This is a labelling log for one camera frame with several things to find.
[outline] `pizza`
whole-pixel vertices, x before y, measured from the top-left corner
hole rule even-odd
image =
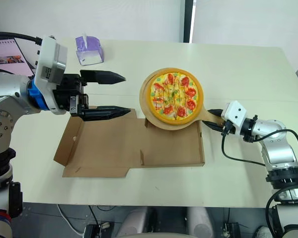
[[[200,112],[203,92],[197,79],[183,70],[162,72],[149,82],[147,103],[168,124],[184,124]]]

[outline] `pink notebook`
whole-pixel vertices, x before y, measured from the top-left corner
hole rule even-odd
[[[34,75],[14,39],[0,40],[0,69],[19,75]]]

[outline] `white table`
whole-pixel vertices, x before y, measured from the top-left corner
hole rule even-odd
[[[102,40],[105,63],[80,66],[74,39],[68,47],[66,73],[80,69],[110,70],[126,77],[116,85],[90,83],[90,105],[117,105],[141,111],[138,93],[144,79],[164,67],[194,74],[202,84],[207,109],[239,100],[261,119],[281,120],[298,132],[298,79],[279,48]],[[221,153],[221,135],[203,125],[206,164],[203,167],[131,169],[125,178],[63,178],[53,157],[70,115],[41,112],[17,122],[11,148],[13,178],[21,182],[25,202],[264,207],[271,195],[262,166],[235,162]],[[288,136],[298,157],[298,144]],[[260,146],[229,136],[226,152],[262,161]]]

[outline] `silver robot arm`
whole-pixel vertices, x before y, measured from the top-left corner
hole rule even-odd
[[[271,183],[274,192],[277,191],[271,200],[280,202],[272,208],[272,235],[298,238],[298,162],[287,142],[286,131],[265,138],[272,132],[286,129],[286,126],[277,120],[257,119],[257,115],[252,119],[247,118],[246,109],[238,101],[228,103],[222,117],[229,125],[224,131],[228,132],[232,125],[235,127],[235,134],[243,136],[244,141],[259,141],[262,146],[262,156],[268,172],[266,181]],[[270,226],[270,201],[267,206],[266,220]]]
[[[130,109],[116,106],[88,107],[88,95],[83,87],[88,82],[115,84],[125,78],[109,71],[81,70],[79,74],[64,74],[67,49],[51,37],[44,37],[38,52],[36,75],[0,72],[0,237],[12,237],[11,218],[22,212],[20,183],[12,182],[10,159],[15,151],[10,146],[11,133],[23,115],[41,110],[60,115],[66,111],[83,120],[105,120],[123,116]]]

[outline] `cardboard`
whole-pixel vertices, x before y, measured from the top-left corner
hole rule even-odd
[[[135,110],[120,118],[71,117],[54,161],[63,177],[124,177],[130,168],[203,166],[200,122],[176,131],[160,129]]]

